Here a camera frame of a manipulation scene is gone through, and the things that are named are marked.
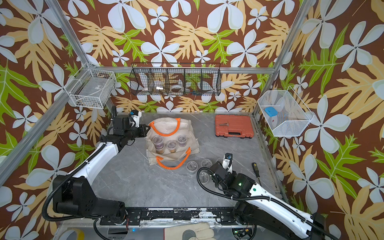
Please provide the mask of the clear seed jar stack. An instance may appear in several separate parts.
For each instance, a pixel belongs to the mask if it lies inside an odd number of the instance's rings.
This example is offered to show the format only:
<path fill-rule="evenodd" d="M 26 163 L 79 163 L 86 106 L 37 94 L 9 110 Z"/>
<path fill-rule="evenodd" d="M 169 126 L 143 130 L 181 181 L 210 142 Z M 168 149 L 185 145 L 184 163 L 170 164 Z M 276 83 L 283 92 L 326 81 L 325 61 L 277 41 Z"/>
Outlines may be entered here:
<path fill-rule="evenodd" d="M 177 137 L 177 143 L 181 148 L 187 145 L 187 141 L 188 141 L 188 137 L 186 135 L 179 135 Z"/>
<path fill-rule="evenodd" d="M 175 153 L 177 150 L 178 143 L 174 140 L 170 140 L 167 142 L 167 149 L 170 153 Z"/>
<path fill-rule="evenodd" d="M 152 143 L 155 146 L 157 154 L 163 154 L 164 153 L 164 151 L 165 151 L 164 138 L 162 136 L 160 136 L 160 135 L 154 136 L 152 139 Z"/>

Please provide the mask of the beige canvas bag orange handles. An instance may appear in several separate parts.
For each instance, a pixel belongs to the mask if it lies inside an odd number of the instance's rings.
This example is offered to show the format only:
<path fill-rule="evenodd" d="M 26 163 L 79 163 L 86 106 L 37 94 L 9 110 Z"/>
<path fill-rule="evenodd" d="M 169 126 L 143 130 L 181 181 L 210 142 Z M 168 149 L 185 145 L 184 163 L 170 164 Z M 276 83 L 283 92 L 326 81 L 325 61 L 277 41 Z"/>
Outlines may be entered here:
<path fill-rule="evenodd" d="M 167 170 L 180 168 L 191 155 L 200 152 L 192 121 L 181 118 L 159 118 L 149 123 L 145 137 L 149 165 Z"/>

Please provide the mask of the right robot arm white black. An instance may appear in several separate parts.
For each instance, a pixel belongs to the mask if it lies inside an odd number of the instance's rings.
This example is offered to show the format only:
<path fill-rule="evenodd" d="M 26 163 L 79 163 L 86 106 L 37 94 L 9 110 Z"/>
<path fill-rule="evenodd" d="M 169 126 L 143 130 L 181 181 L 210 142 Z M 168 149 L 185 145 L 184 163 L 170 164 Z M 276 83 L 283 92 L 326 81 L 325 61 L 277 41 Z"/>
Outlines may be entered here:
<path fill-rule="evenodd" d="M 308 214 L 275 197 L 252 178 L 226 170 L 217 162 L 197 171 L 199 186 L 206 192 L 233 200 L 232 214 L 241 225 L 260 226 L 287 240 L 324 240 L 337 237 L 325 229 L 325 218 Z"/>

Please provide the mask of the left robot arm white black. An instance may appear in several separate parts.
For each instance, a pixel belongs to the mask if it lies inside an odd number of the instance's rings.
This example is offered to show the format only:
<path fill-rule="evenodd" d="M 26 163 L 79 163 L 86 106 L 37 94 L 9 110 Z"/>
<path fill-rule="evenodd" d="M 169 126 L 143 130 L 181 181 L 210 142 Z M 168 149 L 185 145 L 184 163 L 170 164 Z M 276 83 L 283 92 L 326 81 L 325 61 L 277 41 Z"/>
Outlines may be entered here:
<path fill-rule="evenodd" d="M 53 180 L 53 190 L 46 198 L 42 217 L 49 222 L 89 218 L 104 218 L 113 224 L 126 220 L 126 207 L 121 201 L 96 196 L 92 184 L 97 175 L 129 142 L 145 138 L 150 127 L 140 124 L 142 113 L 136 110 L 128 115 L 114 114 L 112 126 L 100 136 L 95 151 L 77 168 Z"/>

